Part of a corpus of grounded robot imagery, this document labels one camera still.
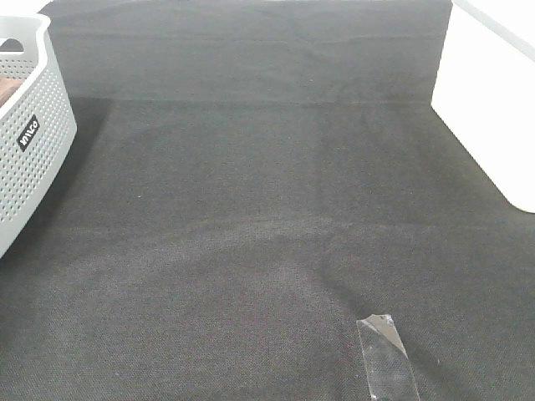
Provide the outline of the brown microfiber towel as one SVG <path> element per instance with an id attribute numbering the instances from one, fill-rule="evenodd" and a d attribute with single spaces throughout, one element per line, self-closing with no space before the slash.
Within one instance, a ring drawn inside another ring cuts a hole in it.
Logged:
<path id="1" fill-rule="evenodd" d="M 0 78 L 0 106 L 4 106 L 22 84 L 21 79 Z"/>

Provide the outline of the white perforated plastic basket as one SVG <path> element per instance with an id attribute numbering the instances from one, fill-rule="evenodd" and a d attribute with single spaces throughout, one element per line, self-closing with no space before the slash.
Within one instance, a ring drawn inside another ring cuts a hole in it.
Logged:
<path id="1" fill-rule="evenodd" d="M 19 87 L 1 105 L 1 251 L 27 224 L 58 174 L 77 132 L 48 35 L 51 20 L 3 15 L 1 37 L 20 43 L 1 53 L 1 76 Z"/>

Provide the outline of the white plastic bin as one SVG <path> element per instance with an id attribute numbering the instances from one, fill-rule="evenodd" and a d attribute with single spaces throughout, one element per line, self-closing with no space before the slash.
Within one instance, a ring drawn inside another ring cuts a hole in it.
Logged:
<path id="1" fill-rule="evenodd" d="M 505 199 L 532 213 L 532 1 L 452 2 L 431 107 Z"/>

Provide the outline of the black table cloth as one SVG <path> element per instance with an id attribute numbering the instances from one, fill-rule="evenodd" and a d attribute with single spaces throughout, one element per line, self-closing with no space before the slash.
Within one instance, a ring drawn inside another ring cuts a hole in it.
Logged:
<path id="1" fill-rule="evenodd" d="M 56 1 L 78 132 L 1 260 L 4 400 L 534 397 L 534 218 L 430 106 L 448 1 Z"/>

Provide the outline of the clear adhesive tape strip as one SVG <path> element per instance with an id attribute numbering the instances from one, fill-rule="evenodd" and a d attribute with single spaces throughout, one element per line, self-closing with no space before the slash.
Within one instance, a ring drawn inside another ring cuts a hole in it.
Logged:
<path id="1" fill-rule="evenodd" d="M 372 400 L 420 400 L 413 369 L 392 316 L 372 314 L 357 321 Z"/>

